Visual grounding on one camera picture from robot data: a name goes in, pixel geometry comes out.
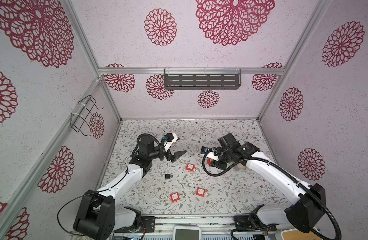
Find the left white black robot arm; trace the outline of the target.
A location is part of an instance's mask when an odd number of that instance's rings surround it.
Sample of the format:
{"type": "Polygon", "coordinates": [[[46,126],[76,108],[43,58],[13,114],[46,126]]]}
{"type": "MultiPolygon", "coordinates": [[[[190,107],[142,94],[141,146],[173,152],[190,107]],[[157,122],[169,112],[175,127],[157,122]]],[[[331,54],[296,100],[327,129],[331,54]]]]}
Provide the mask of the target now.
{"type": "Polygon", "coordinates": [[[130,207],[117,211],[116,202],[142,180],[155,159],[174,163],[184,155],[185,151],[172,153],[170,150],[179,139],[174,133],[165,134],[160,140],[150,134],[139,135],[125,170],[109,184],[96,191],[88,190],[80,197],[73,224],[75,233],[94,240],[106,240],[115,230],[139,230],[141,212],[130,207]]]}

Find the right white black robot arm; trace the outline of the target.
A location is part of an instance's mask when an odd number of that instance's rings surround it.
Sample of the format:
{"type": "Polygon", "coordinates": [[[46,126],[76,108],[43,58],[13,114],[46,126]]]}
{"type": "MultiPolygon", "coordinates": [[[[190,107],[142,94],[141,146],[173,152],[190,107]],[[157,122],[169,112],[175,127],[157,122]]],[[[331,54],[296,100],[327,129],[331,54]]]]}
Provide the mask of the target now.
{"type": "Polygon", "coordinates": [[[292,225],[303,233],[309,233],[324,216],[322,207],[301,187],[306,187],[322,203],[326,202],[326,191],[319,185],[310,185],[293,175],[286,175],[257,146],[246,142],[241,144],[233,134],[228,133],[218,139],[220,147],[202,147],[200,153],[206,163],[225,174],[233,164],[242,164],[259,173],[274,185],[288,199],[290,206],[262,206],[254,210],[251,216],[261,225],[292,225]]]}

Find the small black padlock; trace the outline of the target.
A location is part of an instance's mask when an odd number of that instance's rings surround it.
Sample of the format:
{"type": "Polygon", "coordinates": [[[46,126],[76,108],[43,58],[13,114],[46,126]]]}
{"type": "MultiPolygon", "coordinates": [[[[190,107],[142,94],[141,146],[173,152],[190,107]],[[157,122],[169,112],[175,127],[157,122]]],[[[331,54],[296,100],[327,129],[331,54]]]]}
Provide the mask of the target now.
{"type": "Polygon", "coordinates": [[[165,180],[170,180],[171,178],[174,177],[172,173],[166,173],[166,172],[162,172],[162,176],[165,178],[165,180]]]}

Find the white tablet device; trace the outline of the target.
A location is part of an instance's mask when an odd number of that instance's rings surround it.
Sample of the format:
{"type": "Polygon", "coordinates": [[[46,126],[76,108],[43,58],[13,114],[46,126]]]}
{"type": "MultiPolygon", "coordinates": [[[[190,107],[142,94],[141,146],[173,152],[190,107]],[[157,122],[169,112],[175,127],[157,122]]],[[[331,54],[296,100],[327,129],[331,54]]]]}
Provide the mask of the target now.
{"type": "Polygon", "coordinates": [[[176,225],[173,240],[202,240],[202,230],[196,225],[176,225]]]}

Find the dark grey wall shelf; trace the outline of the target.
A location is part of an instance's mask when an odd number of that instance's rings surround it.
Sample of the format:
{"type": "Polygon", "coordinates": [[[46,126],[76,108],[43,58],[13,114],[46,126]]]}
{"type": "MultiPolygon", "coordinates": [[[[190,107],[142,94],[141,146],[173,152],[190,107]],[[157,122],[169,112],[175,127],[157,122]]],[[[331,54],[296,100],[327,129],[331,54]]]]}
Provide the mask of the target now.
{"type": "Polygon", "coordinates": [[[233,74],[176,74],[164,69],[166,90],[237,90],[241,86],[241,73],[233,74]]]}

